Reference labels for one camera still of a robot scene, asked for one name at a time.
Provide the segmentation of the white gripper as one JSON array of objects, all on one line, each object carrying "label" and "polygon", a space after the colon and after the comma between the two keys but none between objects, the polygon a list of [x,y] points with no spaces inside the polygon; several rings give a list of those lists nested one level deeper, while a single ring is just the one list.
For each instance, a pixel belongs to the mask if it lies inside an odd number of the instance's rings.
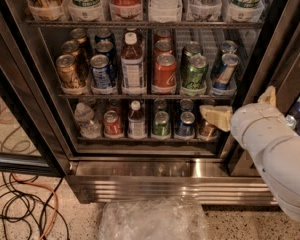
[{"label": "white gripper", "polygon": [[201,105],[199,109],[208,123],[224,132],[231,129],[231,134],[240,146],[251,156],[257,156],[272,141],[285,136],[295,136],[284,115],[274,107],[274,86],[265,90],[258,98],[258,103],[243,106],[234,114],[230,106]]}]

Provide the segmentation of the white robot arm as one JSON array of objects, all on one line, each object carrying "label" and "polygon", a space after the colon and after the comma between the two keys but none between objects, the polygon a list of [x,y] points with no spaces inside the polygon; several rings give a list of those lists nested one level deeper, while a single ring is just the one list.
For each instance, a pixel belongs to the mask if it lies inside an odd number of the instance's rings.
[{"label": "white robot arm", "polygon": [[300,136],[276,107],[276,89],[268,87],[257,102],[237,110],[212,105],[199,110],[207,122],[232,134],[282,211],[300,222]]}]

